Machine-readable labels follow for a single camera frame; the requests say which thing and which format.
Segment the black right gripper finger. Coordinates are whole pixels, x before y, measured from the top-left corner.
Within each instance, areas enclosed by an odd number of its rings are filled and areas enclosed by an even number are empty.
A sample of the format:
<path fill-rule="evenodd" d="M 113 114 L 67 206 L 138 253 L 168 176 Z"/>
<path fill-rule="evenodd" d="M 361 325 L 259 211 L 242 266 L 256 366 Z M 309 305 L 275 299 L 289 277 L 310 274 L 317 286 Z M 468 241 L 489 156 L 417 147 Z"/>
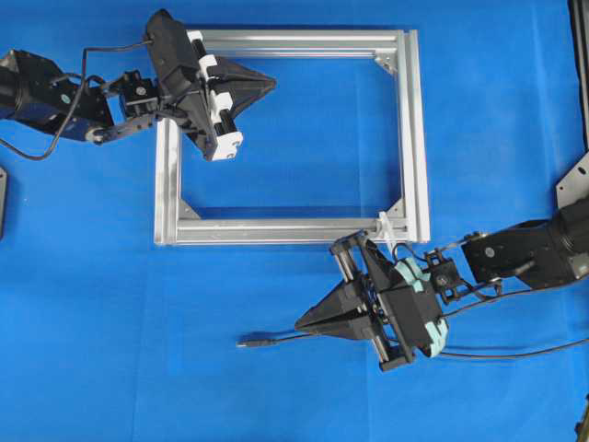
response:
<path fill-rule="evenodd" d="M 324 320 L 301 318 L 298 330 L 315 335 L 324 335 L 347 340 L 372 340 L 380 334 L 379 324 L 368 314 L 351 312 Z"/>
<path fill-rule="evenodd" d="M 301 318 L 324 320 L 351 312 L 367 314 L 362 309 L 359 309 L 365 302 L 366 296 L 364 295 L 364 285 L 361 279 L 349 282 L 341 281 Z M 294 324 L 296 330 L 298 330 L 298 320 Z"/>

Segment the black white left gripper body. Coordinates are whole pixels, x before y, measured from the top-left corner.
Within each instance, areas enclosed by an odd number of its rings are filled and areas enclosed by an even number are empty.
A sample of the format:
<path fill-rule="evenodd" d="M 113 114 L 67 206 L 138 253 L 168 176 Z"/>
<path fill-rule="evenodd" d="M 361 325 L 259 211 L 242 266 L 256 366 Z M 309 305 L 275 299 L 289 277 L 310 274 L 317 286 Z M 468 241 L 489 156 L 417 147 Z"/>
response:
<path fill-rule="evenodd" d="M 216 65 L 215 55 L 207 52 L 199 31 L 187 31 L 197 53 L 199 71 L 195 84 L 183 96 L 173 99 L 166 95 L 167 105 L 177 111 L 176 123 L 197 146 L 208 161 L 232 159 L 242 144 L 242 133 L 225 129 L 222 111 L 229 111 L 233 102 L 228 92 L 216 93 L 215 77 L 209 70 Z"/>

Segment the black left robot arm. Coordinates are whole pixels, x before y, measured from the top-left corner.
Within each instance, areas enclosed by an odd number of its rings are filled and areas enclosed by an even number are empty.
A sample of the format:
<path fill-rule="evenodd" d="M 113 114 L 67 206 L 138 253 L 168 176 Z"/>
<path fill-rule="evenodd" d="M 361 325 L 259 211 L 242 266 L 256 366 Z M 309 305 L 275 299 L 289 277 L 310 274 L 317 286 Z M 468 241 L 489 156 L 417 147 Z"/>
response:
<path fill-rule="evenodd" d="M 275 79 L 208 53 L 202 38 L 191 40 L 184 31 L 152 30 L 141 44 L 152 59 L 154 79 L 133 70 L 106 81 L 66 73 L 32 52 L 8 52 L 1 60 L 1 117 L 52 141 L 42 154 L 1 144 L 41 161 L 62 138 L 102 145 L 170 119 L 206 160 L 235 157 L 243 142 L 237 115 L 273 91 Z"/>

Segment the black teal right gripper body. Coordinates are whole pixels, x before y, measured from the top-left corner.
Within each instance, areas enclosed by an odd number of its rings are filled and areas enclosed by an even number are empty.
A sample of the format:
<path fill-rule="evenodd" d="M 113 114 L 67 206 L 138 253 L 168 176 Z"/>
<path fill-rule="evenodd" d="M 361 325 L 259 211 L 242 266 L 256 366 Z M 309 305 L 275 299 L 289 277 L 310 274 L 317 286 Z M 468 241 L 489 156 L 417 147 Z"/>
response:
<path fill-rule="evenodd" d="M 366 341 L 382 371 L 411 364 L 416 349 L 429 358 L 442 353 L 449 326 L 430 275 L 412 258 L 390 261 L 363 231 L 336 240 L 330 252 L 344 281 L 363 282 L 366 302 L 359 309 L 379 324 L 380 334 Z"/>

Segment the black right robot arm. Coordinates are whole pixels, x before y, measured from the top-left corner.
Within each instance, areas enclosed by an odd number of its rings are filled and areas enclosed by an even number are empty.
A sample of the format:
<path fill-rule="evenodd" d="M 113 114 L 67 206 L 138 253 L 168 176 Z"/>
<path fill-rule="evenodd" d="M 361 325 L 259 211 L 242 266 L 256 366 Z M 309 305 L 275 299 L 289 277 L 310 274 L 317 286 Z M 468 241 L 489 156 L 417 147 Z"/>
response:
<path fill-rule="evenodd" d="M 360 230 L 335 241 L 330 252 L 341 281 L 295 323 L 299 332 L 372 342 L 379 367 L 410 364 L 415 352 L 433 358 L 449 332 L 441 306 L 473 294 L 502 296 L 502 281 L 515 277 L 532 290 L 568 285 L 588 275 L 588 201 L 563 206 L 551 219 L 530 220 L 493 234 L 473 233 L 458 242 L 473 284 L 455 262 L 433 250 L 417 259 L 390 261 Z"/>

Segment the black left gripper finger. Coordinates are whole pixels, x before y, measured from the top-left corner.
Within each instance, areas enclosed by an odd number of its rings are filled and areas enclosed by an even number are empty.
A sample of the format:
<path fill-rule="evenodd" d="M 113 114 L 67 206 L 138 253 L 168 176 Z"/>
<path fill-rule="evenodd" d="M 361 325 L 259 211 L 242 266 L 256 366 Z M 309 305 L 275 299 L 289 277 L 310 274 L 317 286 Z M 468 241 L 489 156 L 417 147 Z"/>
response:
<path fill-rule="evenodd" d="M 230 110 L 222 111 L 222 125 L 236 130 L 235 118 L 254 102 L 262 99 L 276 87 L 275 82 L 227 82 L 215 86 L 215 92 L 228 92 L 232 99 Z"/>
<path fill-rule="evenodd" d="M 222 82 L 248 81 L 261 82 L 264 86 L 274 86 L 275 79 L 261 72 L 251 70 L 225 57 L 215 56 L 216 65 L 212 67 L 212 76 Z"/>

